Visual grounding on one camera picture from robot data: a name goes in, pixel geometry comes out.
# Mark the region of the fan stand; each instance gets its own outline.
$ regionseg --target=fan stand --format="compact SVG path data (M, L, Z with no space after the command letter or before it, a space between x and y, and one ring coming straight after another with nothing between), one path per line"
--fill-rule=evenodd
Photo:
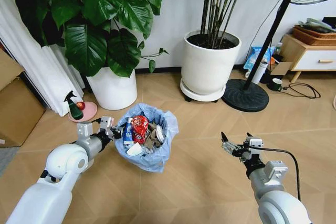
M266 108L269 102L268 94L263 88L252 83L252 79L261 63L268 45L271 43L271 40L281 22L282 17L285 14L290 1L291 0L282 1L278 9L277 16L265 39L263 47L261 48L261 51L256 62L254 63L248 79L246 81L239 79L231 79L227 81L226 90L222 96L222 100L232 108L245 112L257 112Z

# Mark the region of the white flower pot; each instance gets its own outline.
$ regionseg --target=white flower pot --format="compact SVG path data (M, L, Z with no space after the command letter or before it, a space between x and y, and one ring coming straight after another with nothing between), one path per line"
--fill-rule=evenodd
M192 99L214 101L224 94L242 42L229 33L225 38L236 45L230 49L206 49L187 41L188 37L199 33L199 30L193 31L184 37L181 89Z
M137 99L135 71L131 76L117 76L108 67L102 68L93 77L87 77L93 93L101 107L107 110L120 110Z

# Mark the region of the spray bottle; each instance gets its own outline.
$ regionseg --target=spray bottle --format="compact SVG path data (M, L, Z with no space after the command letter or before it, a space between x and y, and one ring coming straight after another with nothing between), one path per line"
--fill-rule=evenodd
M75 120L82 119L83 118L83 112L75 105L75 103L71 100L71 97L77 97L77 96L74 95L72 90L67 94L64 101L68 102L70 113L71 113L73 119L75 119Z

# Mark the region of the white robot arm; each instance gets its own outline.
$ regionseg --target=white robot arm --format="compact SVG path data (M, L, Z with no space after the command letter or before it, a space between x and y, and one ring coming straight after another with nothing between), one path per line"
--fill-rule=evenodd
M78 139L49 154L45 170L37 183L23 194L7 224L62 223L80 174L116 135L121 137L120 131L112 128L113 118L103 116L98 122L97 134L93 134L92 123L78 123ZM284 191L282 179L288 168L282 161L269 161L264 165L260 150L252 148L262 146L262 140L252 136L248 136L243 145L235 145L222 132L222 148L239 157L247 168L263 224L311 224L301 201Z
M222 132L222 148L244 163L247 177L259 205L259 216L263 224L311 224L304 205L285 192L282 179L288 167L282 161L260 160L262 139L248 134L242 145L228 141Z
M72 189L93 158L114 138L113 118L103 116L100 129L93 134L92 123L78 123L78 139L55 148L47 158L46 168L37 183L29 187L7 224L60 224L72 200Z

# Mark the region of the drawer handle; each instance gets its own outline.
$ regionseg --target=drawer handle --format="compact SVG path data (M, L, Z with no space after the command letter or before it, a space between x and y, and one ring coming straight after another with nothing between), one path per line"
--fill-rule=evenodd
M333 63L333 60L319 60L319 63Z

